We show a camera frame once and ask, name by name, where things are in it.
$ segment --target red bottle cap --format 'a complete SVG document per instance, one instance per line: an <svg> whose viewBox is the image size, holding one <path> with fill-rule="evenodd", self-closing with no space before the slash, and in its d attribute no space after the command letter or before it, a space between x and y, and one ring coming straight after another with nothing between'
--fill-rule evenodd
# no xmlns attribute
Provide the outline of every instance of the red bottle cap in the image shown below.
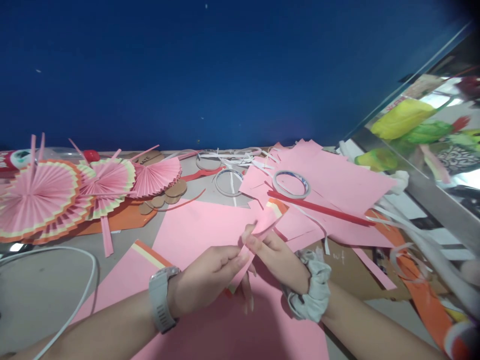
<svg viewBox="0 0 480 360"><path fill-rule="evenodd" d="M100 154L95 150L84 150L83 155L89 163L100 160Z"/></svg>

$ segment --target fingernail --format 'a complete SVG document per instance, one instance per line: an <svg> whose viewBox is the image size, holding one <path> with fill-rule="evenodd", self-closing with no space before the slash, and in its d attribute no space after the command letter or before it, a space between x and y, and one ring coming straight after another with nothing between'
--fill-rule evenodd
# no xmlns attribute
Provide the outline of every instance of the fingernail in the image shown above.
<svg viewBox="0 0 480 360"><path fill-rule="evenodd" d="M249 254L247 252L247 253L244 253L244 254L238 256L235 259L235 261L240 267L243 267L247 263L248 259L249 259Z"/></svg>
<svg viewBox="0 0 480 360"><path fill-rule="evenodd" d="M257 240L257 239L255 239L254 236L251 236L251 235L250 235L249 237L246 238L246 243L247 243L248 245L255 245L255 241L256 241L256 240Z"/></svg>

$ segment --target blue wall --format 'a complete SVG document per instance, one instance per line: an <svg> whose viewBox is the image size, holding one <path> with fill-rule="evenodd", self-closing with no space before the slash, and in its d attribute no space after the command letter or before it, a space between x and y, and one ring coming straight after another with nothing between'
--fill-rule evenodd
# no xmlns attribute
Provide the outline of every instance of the blue wall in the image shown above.
<svg viewBox="0 0 480 360"><path fill-rule="evenodd" d="M0 149L334 145L467 22L447 0L3 0Z"/></svg>

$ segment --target forearm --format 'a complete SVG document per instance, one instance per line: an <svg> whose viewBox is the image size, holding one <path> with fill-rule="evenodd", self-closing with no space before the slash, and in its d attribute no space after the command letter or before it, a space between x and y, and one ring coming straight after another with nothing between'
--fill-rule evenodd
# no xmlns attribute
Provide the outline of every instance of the forearm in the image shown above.
<svg viewBox="0 0 480 360"><path fill-rule="evenodd" d="M130 360L157 333L146 290L71 325L42 360ZM19 352L12 360L33 359L50 338Z"/></svg>
<svg viewBox="0 0 480 360"><path fill-rule="evenodd" d="M334 283L322 322L358 360L445 359L444 355Z"/></svg>

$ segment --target brown cardboard circle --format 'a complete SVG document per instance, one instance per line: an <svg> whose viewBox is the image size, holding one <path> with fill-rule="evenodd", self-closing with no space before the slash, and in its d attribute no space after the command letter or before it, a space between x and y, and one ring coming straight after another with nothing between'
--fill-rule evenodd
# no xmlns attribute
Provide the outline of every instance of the brown cardboard circle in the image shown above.
<svg viewBox="0 0 480 360"><path fill-rule="evenodd" d="M187 191L187 182L183 179L179 179L173 186L170 186L165 190L165 195L170 198L180 197Z"/></svg>
<svg viewBox="0 0 480 360"><path fill-rule="evenodd" d="M151 200L151 205L154 207L154 208L161 208L165 203L165 196L164 195L160 195L160 196L155 196L152 200Z"/></svg>
<svg viewBox="0 0 480 360"><path fill-rule="evenodd" d="M149 203L149 201L144 201L138 207L138 210L140 211L140 214L142 214L142 215L148 215L153 211L152 207L149 206L149 204L147 204L147 202Z"/></svg>
<svg viewBox="0 0 480 360"><path fill-rule="evenodd" d="M165 159L165 156L162 154L161 151L158 150L150 150L149 152L143 154L137 159L137 163L140 165L148 166L155 163L158 163Z"/></svg>
<svg viewBox="0 0 480 360"><path fill-rule="evenodd" d="M181 195L176 197L165 196L165 202L169 205L173 205L178 203L181 197Z"/></svg>

